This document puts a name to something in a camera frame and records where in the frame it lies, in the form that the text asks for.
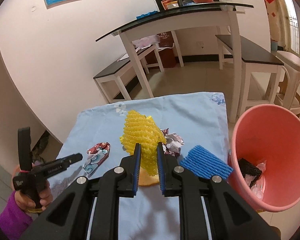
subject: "pink bucket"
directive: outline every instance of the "pink bucket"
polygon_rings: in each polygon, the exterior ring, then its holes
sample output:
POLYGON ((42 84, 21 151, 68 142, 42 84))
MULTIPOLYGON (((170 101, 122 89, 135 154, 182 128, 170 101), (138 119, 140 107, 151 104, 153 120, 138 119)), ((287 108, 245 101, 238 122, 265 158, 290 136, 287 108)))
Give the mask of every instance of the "pink bucket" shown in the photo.
POLYGON ((300 200, 300 120, 276 105, 258 105, 237 121, 232 135, 229 165, 231 186, 255 209, 279 212, 300 200), (253 165, 266 160, 263 199, 247 186, 238 165, 245 158, 253 165))

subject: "crumpled candy wrapper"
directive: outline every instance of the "crumpled candy wrapper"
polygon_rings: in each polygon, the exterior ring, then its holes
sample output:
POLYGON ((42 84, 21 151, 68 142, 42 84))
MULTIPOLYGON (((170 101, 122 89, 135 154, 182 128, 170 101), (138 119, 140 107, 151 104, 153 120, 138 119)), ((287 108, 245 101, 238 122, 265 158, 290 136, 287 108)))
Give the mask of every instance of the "crumpled candy wrapper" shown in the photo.
POLYGON ((181 146, 185 144, 181 136, 176 133, 169 133, 169 128, 161 131, 167 139, 167 143, 162 145, 164 153, 179 157, 181 153, 181 146))
POLYGON ((87 174, 93 173, 109 156, 110 143, 97 143, 87 151, 88 159, 83 169, 87 174))

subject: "window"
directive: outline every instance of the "window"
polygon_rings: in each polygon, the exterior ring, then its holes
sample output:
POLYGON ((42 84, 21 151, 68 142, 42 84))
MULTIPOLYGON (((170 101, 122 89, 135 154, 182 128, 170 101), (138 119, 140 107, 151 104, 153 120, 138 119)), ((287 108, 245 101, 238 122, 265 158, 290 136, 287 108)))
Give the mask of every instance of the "window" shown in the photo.
POLYGON ((299 28, 296 10, 292 0, 284 0, 288 11, 288 21, 290 26, 290 48, 299 54, 299 28))

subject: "metal screw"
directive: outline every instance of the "metal screw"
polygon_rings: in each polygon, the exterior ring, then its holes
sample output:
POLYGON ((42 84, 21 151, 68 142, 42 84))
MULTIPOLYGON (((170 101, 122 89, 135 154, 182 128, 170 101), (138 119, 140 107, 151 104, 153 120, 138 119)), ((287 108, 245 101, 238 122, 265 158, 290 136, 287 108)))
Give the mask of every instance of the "metal screw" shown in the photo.
POLYGON ((115 173, 123 173, 123 171, 124 171, 124 168, 122 168, 122 167, 116 167, 116 168, 114 168, 114 172, 115 173))
POLYGON ((175 166, 174 171, 177 173, 182 173, 185 169, 181 166, 175 166))
POLYGON ((218 175, 215 175, 212 177, 212 181, 215 183, 220 183, 222 181, 222 178, 218 175))
POLYGON ((78 184, 84 184, 84 183, 86 183, 86 181, 87 181, 86 177, 79 177, 79 178, 77 178, 77 183, 78 184))

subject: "light blue bedsheet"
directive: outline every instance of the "light blue bedsheet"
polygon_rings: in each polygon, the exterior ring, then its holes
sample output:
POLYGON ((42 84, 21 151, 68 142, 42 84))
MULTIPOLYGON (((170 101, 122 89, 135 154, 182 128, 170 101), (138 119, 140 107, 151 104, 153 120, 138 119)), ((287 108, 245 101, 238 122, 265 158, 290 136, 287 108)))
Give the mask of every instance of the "light blue bedsheet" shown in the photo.
MULTIPOLYGON (((49 179, 54 198, 75 178, 87 176, 82 169, 87 159, 86 151, 96 143, 109 142, 110 155, 90 179, 118 166, 128 155, 122 149, 119 137, 123 134, 127 111, 131 109, 151 115, 159 128, 169 128, 169 132, 180 135, 185 143, 181 148, 181 158, 200 144, 226 162, 228 125, 222 93, 169 95, 98 106, 78 114, 77 122, 58 155, 58 158, 63 158, 80 152, 83 159, 49 179)), ((120 198, 119 240, 177 240, 179 237, 178 198, 164 198, 159 185, 139 187, 134 198, 120 198)))

